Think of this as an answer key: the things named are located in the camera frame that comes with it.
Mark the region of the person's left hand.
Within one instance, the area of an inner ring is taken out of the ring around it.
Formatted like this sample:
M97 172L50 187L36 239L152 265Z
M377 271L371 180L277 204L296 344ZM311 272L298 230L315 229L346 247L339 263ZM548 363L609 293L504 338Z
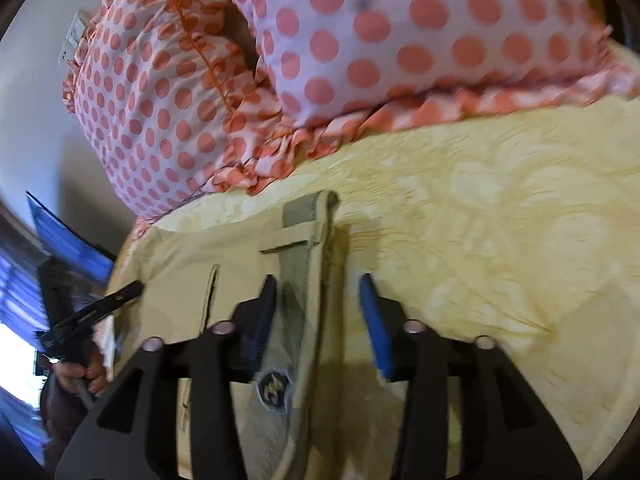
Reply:
M100 396L108 385L103 354L94 342L86 348L86 365L70 361L58 361L52 365L53 373L60 386L69 393L78 393L76 380L82 382L87 391Z

